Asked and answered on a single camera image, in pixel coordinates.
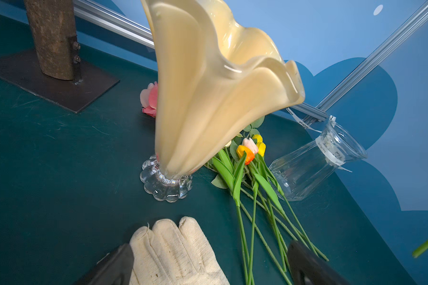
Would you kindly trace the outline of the pink cherry blossom tree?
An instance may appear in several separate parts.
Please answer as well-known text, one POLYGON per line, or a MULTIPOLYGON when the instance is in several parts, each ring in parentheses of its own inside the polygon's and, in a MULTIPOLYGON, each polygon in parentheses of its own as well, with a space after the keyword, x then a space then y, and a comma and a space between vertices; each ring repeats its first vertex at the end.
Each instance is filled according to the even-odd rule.
POLYGON ((72 1, 25 1, 34 49, 0 58, 0 79, 78 114, 119 83, 82 61, 72 1))

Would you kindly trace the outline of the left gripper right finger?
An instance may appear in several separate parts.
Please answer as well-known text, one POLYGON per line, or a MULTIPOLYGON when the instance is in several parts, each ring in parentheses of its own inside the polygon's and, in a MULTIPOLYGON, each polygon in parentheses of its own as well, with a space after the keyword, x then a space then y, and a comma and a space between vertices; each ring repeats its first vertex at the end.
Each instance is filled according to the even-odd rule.
POLYGON ((349 285, 349 282, 299 241, 288 246, 287 258, 295 285, 349 285))

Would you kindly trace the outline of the clear glass vase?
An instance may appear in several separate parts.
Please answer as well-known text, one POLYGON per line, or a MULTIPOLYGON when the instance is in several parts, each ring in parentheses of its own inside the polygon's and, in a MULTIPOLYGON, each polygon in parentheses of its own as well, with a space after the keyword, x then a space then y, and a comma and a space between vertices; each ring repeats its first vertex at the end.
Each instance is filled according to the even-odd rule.
POLYGON ((277 179, 278 197, 301 201, 347 162, 367 158, 367 152, 331 116, 315 140, 274 160, 269 169, 277 179))

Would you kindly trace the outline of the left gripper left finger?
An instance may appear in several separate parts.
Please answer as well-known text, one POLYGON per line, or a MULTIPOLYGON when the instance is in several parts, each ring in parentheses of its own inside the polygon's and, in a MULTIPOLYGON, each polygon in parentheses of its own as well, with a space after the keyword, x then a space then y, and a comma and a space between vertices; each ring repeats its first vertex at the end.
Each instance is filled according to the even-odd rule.
POLYGON ((129 243, 125 243, 104 256, 74 285, 128 285, 134 264, 129 243))

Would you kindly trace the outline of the orange yellow tulip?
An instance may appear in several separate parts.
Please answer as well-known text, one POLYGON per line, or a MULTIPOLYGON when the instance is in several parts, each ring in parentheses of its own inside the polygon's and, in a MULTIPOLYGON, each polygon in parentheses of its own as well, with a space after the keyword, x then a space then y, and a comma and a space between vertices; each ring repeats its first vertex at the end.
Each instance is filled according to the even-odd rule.
POLYGON ((243 259, 244 278, 246 285, 254 285, 253 275, 253 257, 254 257, 254 236, 251 237, 250 242, 247 241, 246 229, 243 222, 243 215, 241 213, 241 185, 243 182, 243 175, 246 168, 246 163, 250 162, 247 147, 240 146, 239 148, 240 160, 234 165, 231 159, 227 156, 224 150, 220 150, 218 154, 211 159, 211 164, 217 171, 218 175, 222 178, 235 202, 236 214, 238 218, 238 225, 241 238, 241 253, 243 259))

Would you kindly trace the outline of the cream work glove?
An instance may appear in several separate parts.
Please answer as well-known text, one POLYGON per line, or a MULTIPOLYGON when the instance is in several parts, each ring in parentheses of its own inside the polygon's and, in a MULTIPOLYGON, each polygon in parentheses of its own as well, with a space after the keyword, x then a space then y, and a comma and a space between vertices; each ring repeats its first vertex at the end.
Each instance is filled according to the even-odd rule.
POLYGON ((137 229, 130 239, 134 264, 131 285, 227 285, 215 253, 192 217, 137 229))

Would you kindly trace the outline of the yellow fluted glass vase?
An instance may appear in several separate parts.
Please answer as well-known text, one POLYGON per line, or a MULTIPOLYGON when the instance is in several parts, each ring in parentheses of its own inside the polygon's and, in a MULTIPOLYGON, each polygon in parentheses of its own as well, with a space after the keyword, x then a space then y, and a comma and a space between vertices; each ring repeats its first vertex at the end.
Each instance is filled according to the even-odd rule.
POLYGON ((158 63, 155 153, 140 179, 176 202, 191 176, 248 124, 304 102, 294 61, 223 1, 143 1, 158 63))

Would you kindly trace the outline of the pink rose with stem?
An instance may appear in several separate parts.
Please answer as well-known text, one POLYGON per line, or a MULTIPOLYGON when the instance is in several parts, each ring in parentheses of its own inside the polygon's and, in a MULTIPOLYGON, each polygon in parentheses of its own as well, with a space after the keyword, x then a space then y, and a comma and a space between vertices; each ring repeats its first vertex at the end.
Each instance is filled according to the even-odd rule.
POLYGON ((421 256, 425 251, 428 250, 428 240, 426 240, 424 243, 422 243, 417 249, 415 249, 412 253, 413 258, 418 258, 421 256))

